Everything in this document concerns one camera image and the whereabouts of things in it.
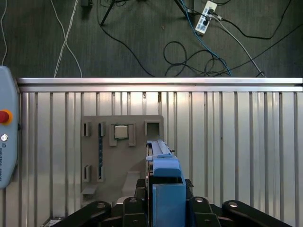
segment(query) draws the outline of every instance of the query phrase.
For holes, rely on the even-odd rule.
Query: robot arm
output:
[[[179,160],[161,141],[147,142],[146,179],[139,179],[134,196],[115,206],[93,202],[55,227],[289,227],[240,201],[222,208],[207,198],[195,197]]]

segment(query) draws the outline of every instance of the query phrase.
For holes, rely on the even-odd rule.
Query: white cable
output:
[[[0,20],[2,36],[3,36],[4,45],[5,45],[5,53],[4,53],[1,65],[4,64],[6,55],[8,54],[8,46],[6,44],[6,39],[5,39],[5,34],[4,34],[4,28],[3,28],[3,18],[5,17],[7,8],[8,8],[8,0],[5,0],[5,8],[4,8],[4,12],[2,14],[1,20]]]
[[[75,1],[74,9],[73,9],[73,12],[72,12],[72,15],[71,15],[70,24],[69,24],[69,27],[68,27],[68,30],[67,30],[67,33],[66,33],[66,37],[65,37],[64,43],[63,43],[63,45],[62,45],[62,47],[61,47],[61,51],[60,51],[60,55],[59,55],[59,58],[58,58],[58,61],[57,61],[57,66],[56,66],[56,69],[55,69],[55,76],[54,76],[54,77],[56,77],[56,75],[57,75],[57,73],[58,73],[58,70],[59,70],[59,66],[60,66],[60,63],[61,63],[63,51],[64,51],[64,48],[65,48],[65,46],[66,46],[66,44],[67,44],[66,41],[67,41],[68,36],[69,36],[69,34],[70,34],[71,26],[72,26],[72,23],[73,23],[73,18],[74,18],[75,12],[76,12],[77,3],[78,3],[78,1],[76,0],[76,1]]]
[[[214,19],[216,19],[219,23],[220,23],[220,25],[222,26],[222,28],[232,37],[232,38],[234,38],[234,40],[236,40],[237,41],[237,43],[243,48],[243,50],[246,52],[246,54],[247,54],[247,56],[250,58],[250,60],[252,61],[252,63],[255,65],[255,67],[256,67],[256,69],[259,71],[259,73],[262,75],[262,76],[264,76],[264,73],[259,69],[259,67],[257,66],[257,64],[255,63],[255,61],[252,59],[252,57],[251,57],[251,55],[248,53],[248,51],[245,49],[245,47],[243,46],[243,44],[232,34],[232,33],[230,33],[230,31],[229,30],[227,30],[227,28],[226,27],[224,27],[224,25],[221,23],[221,21],[217,18],[217,17],[215,17],[215,16],[213,16],[213,15],[209,15],[210,17],[212,17],[212,18],[214,18]]]
[[[81,75],[81,78],[82,78],[82,76],[83,76],[83,75],[82,75],[82,70],[81,70],[81,67],[80,67],[80,65],[79,65],[79,63],[78,63],[78,60],[77,60],[76,56],[74,55],[74,53],[71,51],[70,47],[69,47],[68,44],[67,44],[67,39],[68,39],[70,30],[71,30],[73,18],[74,18],[74,15],[75,15],[75,12],[76,12],[76,8],[77,8],[77,4],[78,4],[78,1],[79,1],[79,0],[76,0],[76,1],[75,1],[75,6],[74,6],[74,9],[73,9],[73,12],[72,12],[72,15],[71,15],[70,25],[69,25],[67,34],[65,34],[64,27],[63,27],[63,25],[62,25],[60,19],[58,18],[58,14],[57,14],[56,8],[55,8],[55,6],[54,6],[54,4],[53,4],[53,1],[52,1],[52,0],[50,0],[50,1],[51,1],[53,10],[54,10],[54,12],[55,12],[56,18],[57,18],[57,20],[58,20],[58,22],[59,22],[59,24],[60,24],[60,26],[61,26],[61,29],[62,29],[63,35],[64,35],[64,43],[63,43],[62,48],[61,48],[61,51],[60,51],[60,55],[59,55],[59,58],[58,58],[58,61],[57,61],[57,65],[56,65],[56,69],[55,69],[55,73],[54,73],[54,76],[53,76],[53,77],[55,78],[55,77],[57,76],[58,69],[59,69],[59,65],[60,65],[60,62],[61,62],[61,59],[62,59],[62,54],[63,54],[63,51],[64,51],[65,46],[67,46],[67,49],[68,49],[69,52],[72,54],[72,56],[74,57],[74,59],[75,59],[75,61],[76,61],[76,63],[77,63],[77,66],[78,66],[78,68],[79,68],[80,75]]]

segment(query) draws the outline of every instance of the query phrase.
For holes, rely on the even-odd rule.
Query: grey fixture board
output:
[[[163,117],[84,116],[81,122],[82,206],[133,196],[145,178],[146,141],[163,139]]]

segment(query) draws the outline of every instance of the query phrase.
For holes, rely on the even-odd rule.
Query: power strip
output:
[[[199,22],[196,26],[196,31],[198,33],[200,33],[202,35],[205,34],[205,32],[210,24],[210,21],[212,20],[211,18],[207,18],[207,15],[209,14],[209,10],[212,10],[212,13],[214,13],[217,6],[218,5],[216,3],[213,3],[212,1],[207,1],[205,8],[203,10],[203,13],[202,13],[203,15],[201,15]]]

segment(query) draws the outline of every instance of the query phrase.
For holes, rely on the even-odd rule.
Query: metal wall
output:
[[[20,79],[22,141],[0,191],[0,227],[38,227],[80,208],[85,115],[164,117],[194,194],[241,200],[303,226],[302,79]]]

